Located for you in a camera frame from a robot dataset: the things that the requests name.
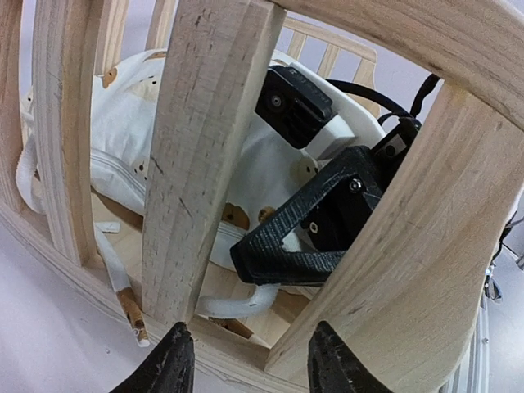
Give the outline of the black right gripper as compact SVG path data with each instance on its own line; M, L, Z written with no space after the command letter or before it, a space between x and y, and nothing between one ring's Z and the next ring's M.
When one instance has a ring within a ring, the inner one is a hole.
M412 116L399 116L371 151L347 147L330 160L231 247L239 278L258 286L322 286L377 207L421 127Z

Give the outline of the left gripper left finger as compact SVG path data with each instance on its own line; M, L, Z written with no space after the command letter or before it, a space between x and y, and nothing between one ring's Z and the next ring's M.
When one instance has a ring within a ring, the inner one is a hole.
M192 335L184 322L177 322L137 369L111 393L193 392L195 352Z

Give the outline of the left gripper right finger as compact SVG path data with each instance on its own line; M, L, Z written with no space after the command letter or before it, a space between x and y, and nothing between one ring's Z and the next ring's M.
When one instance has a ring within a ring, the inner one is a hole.
M327 321L320 321L309 340L310 392L391 393L360 362Z

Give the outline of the bear print cream cushion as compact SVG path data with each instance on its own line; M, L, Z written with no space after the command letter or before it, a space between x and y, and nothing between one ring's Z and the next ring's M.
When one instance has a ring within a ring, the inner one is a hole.
M91 114L91 186L96 192L143 216L152 133L166 51L133 55L104 75L93 77ZM32 89L21 103L20 114L28 138L16 168L16 186L29 208L45 214L43 196L34 175L38 167ZM292 147L255 115L233 174L210 261L235 271L229 249L255 229L300 186L318 173L318 163ZM102 233L114 232L116 222L96 222L94 233L111 285L119 302L135 303L122 259ZM274 303L277 285L256 286L245 299L202 296L197 313L218 319L240 319L263 313Z

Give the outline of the wooden pet bed frame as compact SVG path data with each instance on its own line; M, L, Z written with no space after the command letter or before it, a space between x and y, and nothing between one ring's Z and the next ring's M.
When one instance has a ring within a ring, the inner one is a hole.
M91 83L101 1L40 1L33 81L47 216L16 188L23 4L1 4L1 220L101 307L118 303L93 235ZM288 11L373 41L444 84L377 210L270 349L195 315L226 187ZM181 1L153 133L142 249L151 338L187 322L196 365L250 392L304 392L329 322L395 392L435 392L472 336L484 269L523 185L523 15L505 1Z

